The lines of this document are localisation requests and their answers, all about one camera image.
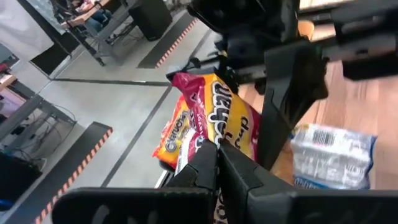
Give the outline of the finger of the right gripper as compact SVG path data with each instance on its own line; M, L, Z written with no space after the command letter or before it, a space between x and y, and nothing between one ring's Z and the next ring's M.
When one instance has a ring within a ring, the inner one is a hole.
M267 85L259 125L257 161L270 170L291 130L312 104L328 96L326 60L311 42L294 42L264 53Z
M254 84L258 93L266 92L266 66L259 65L235 65L223 52L219 55L219 77L230 87L233 93L243 84Z

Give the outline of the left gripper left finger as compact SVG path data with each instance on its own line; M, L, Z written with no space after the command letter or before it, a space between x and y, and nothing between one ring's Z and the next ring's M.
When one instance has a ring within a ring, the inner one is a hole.
M216 188L217 146L204 141L191 161L175 176L166 187L196 187L208 190Z

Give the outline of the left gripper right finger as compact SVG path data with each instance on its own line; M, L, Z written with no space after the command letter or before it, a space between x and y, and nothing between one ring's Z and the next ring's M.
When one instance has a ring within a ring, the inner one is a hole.
M291 185L226 140L221 142L218 154L228 224L294 224Z

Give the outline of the orange ramen noodle pack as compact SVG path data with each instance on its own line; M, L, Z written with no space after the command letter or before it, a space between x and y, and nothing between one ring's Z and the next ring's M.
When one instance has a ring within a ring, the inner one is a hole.
M152 157L158 158L159 161L166 163L172 169L175 169L177 166L182 139L190 129L189 115L190 109L187 106L184 96L180 95L176 102L172 118L163 128L159 145L152 154Z

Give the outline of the maroon ramen noodle pack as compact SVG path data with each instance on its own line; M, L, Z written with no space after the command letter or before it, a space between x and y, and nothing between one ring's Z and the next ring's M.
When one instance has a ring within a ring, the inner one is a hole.
M193 112L197 133L220 145L228 140L236 149L257 159L261 115L216 74L177 72L168 79L178 88Z

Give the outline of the blue ramen noodle pack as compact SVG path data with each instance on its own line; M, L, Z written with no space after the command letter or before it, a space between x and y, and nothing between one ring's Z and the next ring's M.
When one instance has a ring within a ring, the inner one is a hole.
M294 185L305 189L369 190L377 136L301 124L290 134Z

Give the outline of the black hazard-striped floor mat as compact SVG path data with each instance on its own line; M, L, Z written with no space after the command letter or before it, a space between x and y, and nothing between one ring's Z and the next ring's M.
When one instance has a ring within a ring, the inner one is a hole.
M0 224L42 224L112 135L113 128L92 122L28 196L0 218Z
M137 67L145 69L159 68L197 22L198 19L188 13L182 15L154 48L139 62Z

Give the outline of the black cabinet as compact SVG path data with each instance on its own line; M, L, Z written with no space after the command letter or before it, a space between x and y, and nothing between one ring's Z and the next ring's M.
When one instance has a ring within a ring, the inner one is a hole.
M137 0L129 14L148 41L160 39L172 23L172 16L163 0Z

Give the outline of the person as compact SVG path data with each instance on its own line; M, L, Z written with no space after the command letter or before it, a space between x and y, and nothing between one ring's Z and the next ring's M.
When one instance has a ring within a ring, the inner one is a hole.
M75 14L80 15L87 13L91 8L95 6L93 1L97 0L67 0L68 8ZM89 19L85 22L95 31L100 32L104 26L106 26L110 19L112 18L112 13L107 9L98 9L94 12Z

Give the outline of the black floor box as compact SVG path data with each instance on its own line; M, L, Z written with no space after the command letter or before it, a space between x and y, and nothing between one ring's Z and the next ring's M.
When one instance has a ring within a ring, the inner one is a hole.
M32 162L0 152L0 203L16 202L41 174Z

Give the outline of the grey metal desk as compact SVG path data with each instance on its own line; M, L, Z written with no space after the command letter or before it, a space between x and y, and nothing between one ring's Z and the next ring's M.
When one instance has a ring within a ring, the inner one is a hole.
M0 72L0 152L29 157L53 132L59 132L60 123L74 126L76 120L10 72Z

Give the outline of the white partition panel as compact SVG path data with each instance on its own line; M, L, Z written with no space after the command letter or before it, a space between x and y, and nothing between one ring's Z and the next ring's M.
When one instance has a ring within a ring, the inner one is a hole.
M0 44L29 61L54 42L17 0L0 0Z

